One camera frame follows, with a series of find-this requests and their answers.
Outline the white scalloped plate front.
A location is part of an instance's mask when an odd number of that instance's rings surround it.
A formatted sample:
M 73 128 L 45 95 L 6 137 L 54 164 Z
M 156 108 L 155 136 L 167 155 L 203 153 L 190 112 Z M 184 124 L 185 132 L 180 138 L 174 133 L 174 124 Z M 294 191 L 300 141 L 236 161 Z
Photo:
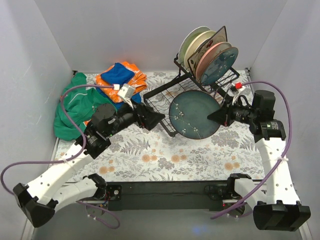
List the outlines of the white scalloped plate front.
M 207 26 L 199 26 L 197 28 L 195 28 L 194 30 L 192 30 L 186 37 L 185 39 L 183 40 L 180 48 L 179 48 L 179 51 L 178 51 L 178 63 L 179 64 L 183 64 L 184 62 L 184 58 L 185 58 L 185 54 L 186 54 L 186 51 L 188 49 L 188 47 L 190 46 L 190 44 L 192 43 L 192 41 L 200 34 L 206 32 L 206 31 L 209 31 L 210 28 L 207 27 Z

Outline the blue glazed plate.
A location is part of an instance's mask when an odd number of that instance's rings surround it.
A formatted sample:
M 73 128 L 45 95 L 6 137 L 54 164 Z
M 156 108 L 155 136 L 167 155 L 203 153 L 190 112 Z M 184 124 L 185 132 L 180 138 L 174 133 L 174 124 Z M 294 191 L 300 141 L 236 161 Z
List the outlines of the blue glazed plate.
M 233 66 L 239 54 L 237 47 L 229 47 L 220 52 L 205 69 L 199 82 L 202 86 L 209 86 L 219 80 Z
M 169 120 L 182 136 L 202 140 L 212 136 L 220 125 L 207 117 L 220 109 L 216 99 L 200 90 L 189 90 L 177 95 L 169 106 Z

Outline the pink and cream round plate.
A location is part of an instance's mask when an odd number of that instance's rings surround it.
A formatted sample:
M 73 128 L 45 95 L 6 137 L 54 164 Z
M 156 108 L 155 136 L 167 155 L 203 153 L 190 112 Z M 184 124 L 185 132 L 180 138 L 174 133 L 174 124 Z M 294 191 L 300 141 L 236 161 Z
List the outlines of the pink and cream round plate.
M 219 42 L 212 47 L 210 47 L 204 55 L 201 57 L 197 68 L 195 72 L 195 77 L 198 82 L 200 82 L 200 79 L 205 72 L 208 65 L 211 63 L 211 61 L 222 51 L 232 47 L 232 45 L 229 42 Z

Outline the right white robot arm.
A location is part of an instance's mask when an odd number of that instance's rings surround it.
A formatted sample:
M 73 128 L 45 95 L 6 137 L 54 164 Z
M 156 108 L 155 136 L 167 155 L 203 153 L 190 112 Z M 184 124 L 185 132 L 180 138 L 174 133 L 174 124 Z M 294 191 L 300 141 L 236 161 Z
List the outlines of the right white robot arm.
M 228 209 L 234 210 L 246 203 L 253 211 L 254 224 L 259 230 L 294 232 L 311 217 L 311 210 L 302 205 L 293 186 L 285 153 L 289 139 L 283 123 L 274 119 L 275 94 L 257 90 L 251 106 L 244 106 L 242 99 L 241 95 L 236 101 L 224 103 L 207 118 L 224 127 L 233 122 L 249 126 L 265 177 L 254 184 L 245 174 L 231 175 L 227 195 L 240 200 Z

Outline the cream and green round plate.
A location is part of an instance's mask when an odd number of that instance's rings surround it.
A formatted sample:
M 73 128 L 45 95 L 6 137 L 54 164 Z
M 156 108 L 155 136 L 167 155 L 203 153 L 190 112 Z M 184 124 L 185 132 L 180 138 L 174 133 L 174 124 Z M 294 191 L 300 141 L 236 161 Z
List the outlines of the cream and green round plate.
M 212 37 L 216 32 L 213 30 L 208 30 L 202 32 L 201 34 L 197 35 L 195 39 L 190 43 L 188 46 L 185 56 L 184 56 L 184 68 L 188 70 L 190 67 L 188 65 L 189 57 L 198 49 L 198 47 L 203 44 L 207 39 Z

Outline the square floral plate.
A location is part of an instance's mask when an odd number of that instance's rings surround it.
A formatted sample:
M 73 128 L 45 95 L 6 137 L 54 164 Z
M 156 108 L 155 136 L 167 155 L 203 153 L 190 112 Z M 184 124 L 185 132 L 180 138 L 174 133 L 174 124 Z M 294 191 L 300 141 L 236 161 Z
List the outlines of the square floral plate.
M 196 68 L 199 64 L 200 59 L 205 54 L 205 52 L 212 46 L 217 43 L 227 42 L 227 28 L 226 26 L 222 26 L 216 33 L 207 39 L 203 44 L 201 44 L 198 49 L 188 58 L 187 63 L 189 66 L 189 71 L 192 73 L 194 77 L 196 77 Z

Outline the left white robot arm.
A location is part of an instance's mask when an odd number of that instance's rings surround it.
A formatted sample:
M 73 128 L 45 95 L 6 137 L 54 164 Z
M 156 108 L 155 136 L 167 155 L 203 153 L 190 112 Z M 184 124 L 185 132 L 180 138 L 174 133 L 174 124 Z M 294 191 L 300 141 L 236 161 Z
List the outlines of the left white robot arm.
M 17 184 L 13 194 L 20 209 L 35 228 L 46 224 L 58 210 L 85 198 L 104 199 L 108 194 L 106 181 L 94 173 L 81 181 L 64 184 L 85 165 L 91 163 L 110 145 L 110 137 L 136 124 L 152 130 L 165 118 L 163 113 L 143 103 L 123 104 L 118 110 L 111 104 L 100 105 L 79 137 L 66 152 L 61 163 L 51 166 L 36 179 Z

